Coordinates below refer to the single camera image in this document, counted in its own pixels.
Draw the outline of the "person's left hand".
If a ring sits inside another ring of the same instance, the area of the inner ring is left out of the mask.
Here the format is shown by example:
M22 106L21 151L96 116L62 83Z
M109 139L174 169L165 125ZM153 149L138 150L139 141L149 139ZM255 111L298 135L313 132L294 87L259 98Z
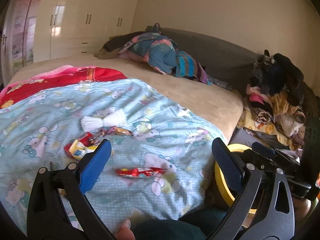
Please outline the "person's left hand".
M115 233L117 240L135 240L135 236L131 230L131 221L129 219L124 220Z

